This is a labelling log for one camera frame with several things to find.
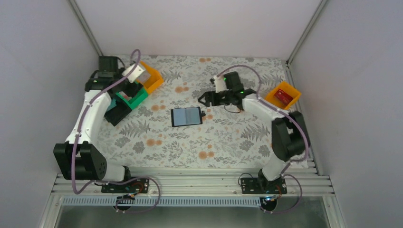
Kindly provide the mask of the black card holder wallet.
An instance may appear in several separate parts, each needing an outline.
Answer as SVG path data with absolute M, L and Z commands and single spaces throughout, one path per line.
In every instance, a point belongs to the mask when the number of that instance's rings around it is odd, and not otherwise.
M 172 127 L 200 125 L 205 115 L 200 107 L 171 109 L 171 124 Z

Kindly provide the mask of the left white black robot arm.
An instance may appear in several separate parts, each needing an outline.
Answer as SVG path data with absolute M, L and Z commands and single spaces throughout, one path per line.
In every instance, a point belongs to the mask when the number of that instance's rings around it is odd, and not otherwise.
M 136 97 L 144 91 L 138 78 L 146 72 L 139 59 L 130 66 L 119 66 L 116 56 L 100 56 L 98 69 L 85 83 L 84 101 L 70 135 L 65 142 L 54 146 L 53 154 L 63 177 L 71 181 L 79 193 L 77 181 L 89 183 L 119 183 L 130 178 L 127 166 L 110 162 L 99 146 L 98 136 L 104 120 L 116 126 L 132 108 L 121 93 Z

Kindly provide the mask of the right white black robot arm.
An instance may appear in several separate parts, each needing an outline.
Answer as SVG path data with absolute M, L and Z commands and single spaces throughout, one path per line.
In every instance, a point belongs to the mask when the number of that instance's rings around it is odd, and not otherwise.
M 271 187 L 282 179 L 291 163 L 307 158 L 310 141 L 302 113 L 289 113 L 269 104 L 255 90 L 244 88 L 237 72 L 214 76 L 211 82 L 215 90 L 203 93 L 198 98 L 199 103 L 206 107 L 235 105 L 271 126 L 274 154 L 258 172 L 257 180 L 262 188 Z

